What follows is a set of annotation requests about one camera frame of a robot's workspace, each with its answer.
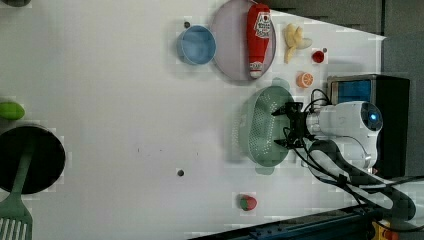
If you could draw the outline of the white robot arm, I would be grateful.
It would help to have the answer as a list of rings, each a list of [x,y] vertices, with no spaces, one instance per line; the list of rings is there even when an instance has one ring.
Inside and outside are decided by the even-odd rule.
[[[371,172],[383,128],[375,105],[351,101],[309,111],[301,102],[288,102],[273,114],[289,120],[276,143],[302,148],[302,160],[319,181],[379,210],[395,228],[410,231],[423,225],[423,178],[390,181]]]

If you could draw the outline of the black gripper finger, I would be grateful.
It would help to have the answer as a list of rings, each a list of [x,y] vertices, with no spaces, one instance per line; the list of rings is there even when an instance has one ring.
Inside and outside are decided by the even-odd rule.
[[[286,148],[286,149],[293,149],[294,148],[294,145],[290,141],[288,141],[287,139],[278,139],[278,140],[275,140],[275,143]]]
[[[278,108],[277,110],[275,110],[272,113],[272,116],[280,116],[280,115],[285,115],[287,113],[286,107],[282,106],[280,108]]]

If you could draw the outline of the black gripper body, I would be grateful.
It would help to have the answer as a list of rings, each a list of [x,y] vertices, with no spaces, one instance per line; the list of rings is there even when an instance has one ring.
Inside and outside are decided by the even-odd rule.
[[[308,113],[303,112],[302,107],[301,102],[288,102],[284,106],[285,115],[289,119],[289,134],[286,138],[289,149],[302,148],[304,139],[312,139],[306,124]]]

